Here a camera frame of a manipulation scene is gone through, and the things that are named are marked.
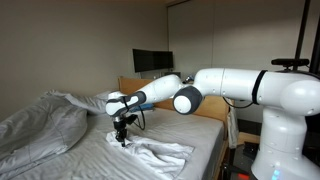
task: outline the white bedsheet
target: white bedsheet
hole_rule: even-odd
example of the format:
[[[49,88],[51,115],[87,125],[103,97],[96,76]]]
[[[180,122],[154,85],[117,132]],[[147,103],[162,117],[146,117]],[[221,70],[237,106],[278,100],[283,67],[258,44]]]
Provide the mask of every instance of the white bedsheet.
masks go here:
[[[134,125],[128,131],[167,143],[194,147],[190,160],[177,179],[210,179],[222,147],[223,124],[205,117],[181,116],[174,111],[156,109],[145,112],[146,129]],[[14,179],[161,179],[136,157],[121,152],[106,142],[114,131],[107,115],[88,116],[83,138],[61,154]]]

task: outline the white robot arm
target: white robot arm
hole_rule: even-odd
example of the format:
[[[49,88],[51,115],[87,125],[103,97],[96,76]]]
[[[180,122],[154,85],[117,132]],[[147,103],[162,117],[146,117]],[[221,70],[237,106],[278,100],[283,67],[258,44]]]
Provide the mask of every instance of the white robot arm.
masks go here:
[[[320,81],[305,74],[211,68],[200,70],[192,85],[175,75],[159,78],[136,93],[112,94],[106,105],[114,118],[118,141],[126,135],[121,116],[129,108],[172,96],[180,114],[197,110],[205,96],[252,101],[264,106],[260,147],[252,166],[260,179],[317,179],[319,168],[302,156],[304,116],[320,113]]]

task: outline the wooden furniture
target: wooden furniture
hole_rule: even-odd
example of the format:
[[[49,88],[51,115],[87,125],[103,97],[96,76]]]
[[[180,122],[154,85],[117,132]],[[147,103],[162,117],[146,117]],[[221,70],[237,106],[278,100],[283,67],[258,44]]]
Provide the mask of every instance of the wooden furniture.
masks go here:
[[[133,93],[143,86],[147,85],[148,83],[152,82],[151,79],[134,79],[134,78],[125,78],[125,77],[119,77],[119,90],[124,94],[130,94]],[[163,109],[169,109],[174,110],[174,107],[172,105],[172,99],[168,99],[162,102],[154,103],[154,106],[157,108],[163,108]],[[227,116],[229,112],[229,106],[225,103],[222,97],[217,96],[207,96],[198,110],[194,112],[195,115],[198,116],[204,116],[213,118],[216,120],[220,120],[224,124],[224,143],[223,148],[220,151],[220,159],[219,159],[219,165],[221,164],[225,151],[228,147],[228,138],[227,138]],[[218,179],[219,176],[219,168],[220,166],[216,166],[215,169],[215,176],[214,179]]]

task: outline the beige wall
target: beige wall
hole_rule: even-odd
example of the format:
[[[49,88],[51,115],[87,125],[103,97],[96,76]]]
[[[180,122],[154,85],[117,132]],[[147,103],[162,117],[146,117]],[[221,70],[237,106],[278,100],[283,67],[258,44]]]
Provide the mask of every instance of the beige wall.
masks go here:
[[[304,0],[191,0],[170,7],[169,49],[176,71],[186,77],[210,67],[282,70],[271,60],[295,56],[303,7]],[[312,0],[303,58],[311,58],[319,13],[320,1]],[[262,121],[261,106],[237,112],[240,119]]]
[[[2,0],[0,23],[0,121],[50,89],[115,90],[132,48],[168,49],[160,0]]]

